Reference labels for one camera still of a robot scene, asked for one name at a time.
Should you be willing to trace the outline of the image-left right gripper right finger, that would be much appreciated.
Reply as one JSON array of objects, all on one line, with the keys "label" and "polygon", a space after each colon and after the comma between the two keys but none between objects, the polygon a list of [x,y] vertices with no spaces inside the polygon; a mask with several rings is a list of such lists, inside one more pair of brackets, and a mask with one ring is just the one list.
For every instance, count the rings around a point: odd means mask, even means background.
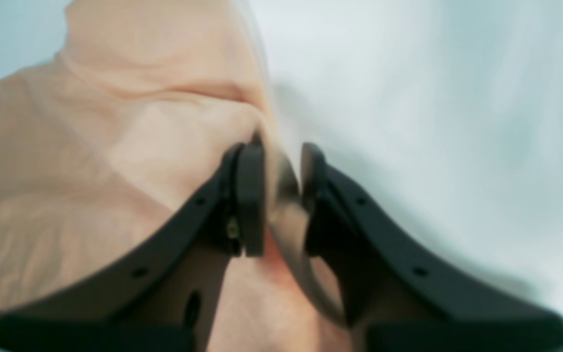
[{"label": "image-left right gripper right finger", "polygon": [[301,155],[305,248],[338,281],[357,352],[563,352],[563,317],[415,241],[314,143]]}]

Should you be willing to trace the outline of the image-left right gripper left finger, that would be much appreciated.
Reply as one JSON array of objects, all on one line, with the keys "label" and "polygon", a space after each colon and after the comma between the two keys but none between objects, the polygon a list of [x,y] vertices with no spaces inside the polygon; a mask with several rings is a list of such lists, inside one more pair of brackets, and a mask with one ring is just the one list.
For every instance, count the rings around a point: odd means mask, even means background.
[{"label": "image-left right gripper left finger", "polygon": [[264,253],[264,147],[238,143],[155,234],[106,268],[0,314],[9,352],[204,352],[232,258]]}]

